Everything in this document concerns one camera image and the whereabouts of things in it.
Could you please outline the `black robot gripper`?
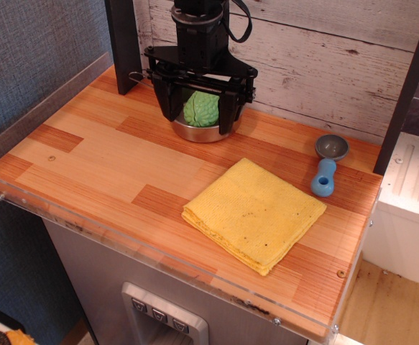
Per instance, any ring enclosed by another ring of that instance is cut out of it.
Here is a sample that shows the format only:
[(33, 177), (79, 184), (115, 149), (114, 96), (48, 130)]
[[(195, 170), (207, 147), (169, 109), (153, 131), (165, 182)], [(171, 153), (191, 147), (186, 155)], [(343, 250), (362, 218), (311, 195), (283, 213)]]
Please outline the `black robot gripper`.
[(145, 50), (162, 115), (168, 121), (177, 119), (183, 110), (182, 86), (220, 93), (219, 134), (229, 134), (240, 107), (254, 99), (257, 70), (229, 52), (224, 20), (198, 26), (177, 23), (176, 29), (176, 46)]

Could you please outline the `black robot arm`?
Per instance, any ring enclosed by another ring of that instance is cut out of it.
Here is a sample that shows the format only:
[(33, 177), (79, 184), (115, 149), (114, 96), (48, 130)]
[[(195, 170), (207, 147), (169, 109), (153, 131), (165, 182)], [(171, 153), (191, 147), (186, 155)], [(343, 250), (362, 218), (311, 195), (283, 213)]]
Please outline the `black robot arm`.
[[(148, 47), (147, 73), (163, 116), (183, 138), (219, 141), (236, 131), (244, 105), (254, 99), (257, 70), (229, 52), (235, 38), (229, 27), (228, 1), (175, 1), (176, 46)], [(199, 129), (184, 118), (197, 91), (217, 98), (218, 119)]]

